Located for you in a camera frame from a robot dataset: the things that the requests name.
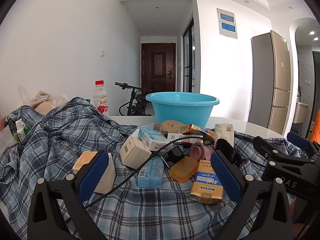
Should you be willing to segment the black sock bundle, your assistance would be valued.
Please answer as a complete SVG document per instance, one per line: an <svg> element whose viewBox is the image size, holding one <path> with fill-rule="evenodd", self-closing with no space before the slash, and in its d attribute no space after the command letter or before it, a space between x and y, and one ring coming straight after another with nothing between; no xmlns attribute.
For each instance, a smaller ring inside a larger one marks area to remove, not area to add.
<svg viewBox="0 0 320 240"><path fill-rule="evenodd" d="M215 142L215 150L221 151L231 164L238 168L242 164L242 158L239 153L235 151L233 146L225 139L220 138Z"/></svg>

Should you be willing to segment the gold blue cigarette box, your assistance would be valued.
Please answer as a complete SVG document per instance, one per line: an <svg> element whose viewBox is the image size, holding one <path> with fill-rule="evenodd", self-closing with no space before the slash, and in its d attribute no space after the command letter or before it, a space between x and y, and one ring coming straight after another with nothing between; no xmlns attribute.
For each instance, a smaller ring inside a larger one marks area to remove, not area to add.
<svg viewBox="0 0 320 240"><path fill-rule="evenodd" d="M223 186L210 161L200 160L189 197L203 204L215 204L223 199Z"/></svg>

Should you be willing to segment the white orange top box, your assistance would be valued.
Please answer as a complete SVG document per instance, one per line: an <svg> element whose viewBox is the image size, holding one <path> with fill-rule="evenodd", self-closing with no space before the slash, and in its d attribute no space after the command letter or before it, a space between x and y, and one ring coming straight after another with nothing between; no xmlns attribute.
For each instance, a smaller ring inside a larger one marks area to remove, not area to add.
<svg viewBox="0 0 320 240"><path fill-rule="evenodd" d="M72 167L73 173L77 174L78 171L85 164L88 164L96 154L97 152L83 152L82 155L80 155L78 160L75 162L74 166ZM103 156L99 158L98 164L95 165L95 167L99 169L98 175L101 174L101 172L103 172L103 174L101 175L101 178L99 182L96 184L96 187L93 192L99 194L106 194L112 190L113 183L116 177L116 170L114 168L111 153L104 152Z"/></svg>

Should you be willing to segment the cream paper tissue pack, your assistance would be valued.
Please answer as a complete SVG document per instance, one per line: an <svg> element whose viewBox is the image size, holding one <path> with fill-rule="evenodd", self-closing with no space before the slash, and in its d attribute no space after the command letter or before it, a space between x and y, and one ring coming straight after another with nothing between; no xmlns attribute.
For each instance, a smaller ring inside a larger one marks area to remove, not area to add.
<svg viewBox="0 0 320 240"><path fill-rule="evenodd" d="M234 127L232 124L215 124L215 141L226 140L232 147L234 146Z"/></svg>

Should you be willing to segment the beige refrigerator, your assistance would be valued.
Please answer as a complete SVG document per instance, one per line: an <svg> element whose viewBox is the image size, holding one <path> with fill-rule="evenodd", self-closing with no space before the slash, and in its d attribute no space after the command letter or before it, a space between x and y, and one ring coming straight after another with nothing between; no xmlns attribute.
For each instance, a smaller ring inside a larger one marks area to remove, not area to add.
<svg viewBox="0 0 320 240"><path fill-rule="evenodd" d="M290 53L274 31L252 38L253 84L248 121L281 134L289 110Z"/></svg>

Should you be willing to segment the blue plaid cloth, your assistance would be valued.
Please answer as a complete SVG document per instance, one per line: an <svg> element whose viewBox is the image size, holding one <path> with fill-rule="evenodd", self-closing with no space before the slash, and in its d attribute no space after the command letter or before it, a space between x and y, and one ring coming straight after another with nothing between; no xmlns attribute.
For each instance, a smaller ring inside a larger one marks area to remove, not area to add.
<svg viewBox="0 0 320 240"><path fill-rule="evenodd" d="M9 114L31 131L1 156L1 201L9 223L27 238L28 213L37 180L61 180L85 151L105 150L116 168L116 191L90 198L88 213L108 239L212 239L235 208L224 196L216 204L189 197L192 180L179 183L163 172L160 189L140 189L137 177L122 164L120 148L135 126L120 125L82 98L42 116L29 106Z"/></svg>

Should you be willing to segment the pink rolled belt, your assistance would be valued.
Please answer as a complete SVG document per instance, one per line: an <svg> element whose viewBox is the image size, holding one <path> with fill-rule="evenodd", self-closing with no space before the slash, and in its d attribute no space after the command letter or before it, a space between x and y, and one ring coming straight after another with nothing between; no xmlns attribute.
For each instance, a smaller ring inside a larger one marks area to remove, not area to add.
<svg viewBox="0 0 320 240"><path fill-rule="evenodd" d="M204 146L201 142L195 142L190 148L189 156L196 161L210 160L213 152L214 149L211 146Z"/></svg>

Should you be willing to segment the small white green bottle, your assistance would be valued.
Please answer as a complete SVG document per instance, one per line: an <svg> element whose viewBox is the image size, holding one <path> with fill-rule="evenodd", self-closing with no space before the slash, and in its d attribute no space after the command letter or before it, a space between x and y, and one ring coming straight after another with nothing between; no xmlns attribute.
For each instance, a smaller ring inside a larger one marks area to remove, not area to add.
<svg viewBox="0 0 320 240"><path fill-rule="evenodd" d="M25 124L24 122L20 119L16 121L16 129L17 129L17 135L19 138L19 141L23 141L25 139L26 133L25 133Z"/></svg>

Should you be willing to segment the gold blue snack packet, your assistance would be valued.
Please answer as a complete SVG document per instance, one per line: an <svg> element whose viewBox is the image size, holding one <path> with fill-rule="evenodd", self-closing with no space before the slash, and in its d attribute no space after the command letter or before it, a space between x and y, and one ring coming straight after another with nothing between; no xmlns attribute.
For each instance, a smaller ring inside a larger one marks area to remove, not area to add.
<svg viewBox="0 0 320 240"><path fill-rule="evenodd" d="M188 125L184 125L181 126L178 130L178 132L180 134L186 134L186 135L190 135L190 134L195 134L195 135L202 135L204 139L215 139L215 132L211 131L209 129L200 127L200 126L196 126L193 124L188 124Z"/></svg>

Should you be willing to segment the black small box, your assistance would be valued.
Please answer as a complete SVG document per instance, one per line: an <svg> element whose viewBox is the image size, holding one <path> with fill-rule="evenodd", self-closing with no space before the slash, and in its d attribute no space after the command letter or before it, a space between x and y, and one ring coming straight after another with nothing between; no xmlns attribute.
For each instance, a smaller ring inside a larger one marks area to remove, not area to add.
<svg viewBox="0 0 320 240"><path fill-rule="evenodd" d="M174 145L171 150L162 156L164 167L171 168L174 164L188 156L190 148L190 145L187 145L187 147L184 147L183 145Z"/></svg>

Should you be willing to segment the blue plastic basin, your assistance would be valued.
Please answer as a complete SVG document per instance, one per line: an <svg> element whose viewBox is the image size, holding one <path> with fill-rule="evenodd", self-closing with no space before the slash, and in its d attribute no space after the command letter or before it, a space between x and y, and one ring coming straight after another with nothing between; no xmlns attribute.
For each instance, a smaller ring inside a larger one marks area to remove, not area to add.
<svg viewBox="0 0 320 240"><path fill-rule="evenodd" d="M174 120L200 127L207 124L213 107L220 103L216 97L189 92L150 93L146 100L152 104L157 123Z"/></svg>

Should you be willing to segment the light blue tissue pack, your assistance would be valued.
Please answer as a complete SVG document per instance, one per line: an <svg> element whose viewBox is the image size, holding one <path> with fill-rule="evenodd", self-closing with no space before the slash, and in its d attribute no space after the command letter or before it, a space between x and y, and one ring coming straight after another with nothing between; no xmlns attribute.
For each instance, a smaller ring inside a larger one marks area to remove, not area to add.
<svg viewBox="0 0 320 240"><path fill-rule="evenodd" d="M162 187L163 171L163 160L160 157L152 158L138 174L138 187L160 189Z"/></svg>

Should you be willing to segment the white red barcode box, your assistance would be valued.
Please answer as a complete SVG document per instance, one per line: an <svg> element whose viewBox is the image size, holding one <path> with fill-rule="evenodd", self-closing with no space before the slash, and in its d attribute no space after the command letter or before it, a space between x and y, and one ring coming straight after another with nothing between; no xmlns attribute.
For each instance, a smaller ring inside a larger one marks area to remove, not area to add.
<svg viewBox="0 0 320 240"><path fill-rule="evenodd" d="M195 142L203 142L203 136L197 134L179 134L179 133L168 133L167 139L169 141L177 140L178 144L193 144Z"/></svg>

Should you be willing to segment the plastic bag of buns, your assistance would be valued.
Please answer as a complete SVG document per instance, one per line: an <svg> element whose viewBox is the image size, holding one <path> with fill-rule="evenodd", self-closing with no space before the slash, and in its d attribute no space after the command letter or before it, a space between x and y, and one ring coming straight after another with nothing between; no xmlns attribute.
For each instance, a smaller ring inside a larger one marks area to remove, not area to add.
<svg viewBox="0 0 320 240"><path fill-rule="evenodd" d="M69 101L66 95L53 96L43 90L40 90L34 97L31 97L22 85L19 85L18 93L22 100L22 106L30 106L41 115L46 115L51 110L63 106Z"/></svg>

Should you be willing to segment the round tan sanding disc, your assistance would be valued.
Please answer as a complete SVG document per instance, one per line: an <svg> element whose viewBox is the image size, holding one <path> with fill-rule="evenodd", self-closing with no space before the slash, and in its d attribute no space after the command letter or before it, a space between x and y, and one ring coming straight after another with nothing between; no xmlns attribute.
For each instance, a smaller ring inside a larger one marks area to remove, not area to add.
<svg viewBox="0 0 320 240"><path fill-rule="evenodd" d="M168 133L178 133L183 123L175 120L165 120L161 123L159 131L167 136Z"/></svg>

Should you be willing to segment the white blue Raison box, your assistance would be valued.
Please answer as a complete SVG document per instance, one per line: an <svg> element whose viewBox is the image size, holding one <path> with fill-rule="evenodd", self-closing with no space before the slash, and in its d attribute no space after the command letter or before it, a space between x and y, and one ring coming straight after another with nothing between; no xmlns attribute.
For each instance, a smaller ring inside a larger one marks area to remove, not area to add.
<svg viewBox="0 0 320 240"><path fill-rule="evenodd" d="M138 136L150 151L157 151L169 143L169 140L158 130L140 128Z"/></svg>

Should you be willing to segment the red cap drink bottle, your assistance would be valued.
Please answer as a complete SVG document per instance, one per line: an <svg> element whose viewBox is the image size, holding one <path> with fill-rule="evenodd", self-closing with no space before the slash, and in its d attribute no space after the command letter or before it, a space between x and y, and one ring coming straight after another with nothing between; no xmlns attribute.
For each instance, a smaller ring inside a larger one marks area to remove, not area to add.
<svg viewBox="0 0 320 240"><path fill-rule="evenodd" d="M94 102L95 108L101 114L108 116L108 98L107 98L107 92L106 92L104 80L95 81L93 102Z"/></svg>

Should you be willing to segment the black bicycle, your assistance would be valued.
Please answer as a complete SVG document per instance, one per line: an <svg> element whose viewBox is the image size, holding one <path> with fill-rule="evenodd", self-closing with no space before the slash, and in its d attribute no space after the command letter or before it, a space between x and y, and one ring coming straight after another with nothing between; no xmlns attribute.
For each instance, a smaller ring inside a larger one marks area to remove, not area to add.
<svg viewBox="0 0 320 240"><path fill-rule="evenodd" d="M118 109L121 116L149 116L145 112L148 104L145 96L152 93L152 90L131 86L127 83L115 82L115 85L120 87L122 90L131 90L129 102L124 103Z"/></svg>

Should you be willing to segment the brown entrance door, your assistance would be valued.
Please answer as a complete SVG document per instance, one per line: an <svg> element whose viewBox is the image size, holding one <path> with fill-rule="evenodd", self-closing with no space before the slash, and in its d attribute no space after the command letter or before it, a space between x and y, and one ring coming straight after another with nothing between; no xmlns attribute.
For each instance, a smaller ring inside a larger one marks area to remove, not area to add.
<svg viewBox="0 0 320 240"><path fill-rule="evenodd" d="M143 43L141 52L142 87L152 92L176 90L176 44Z"/></svg>

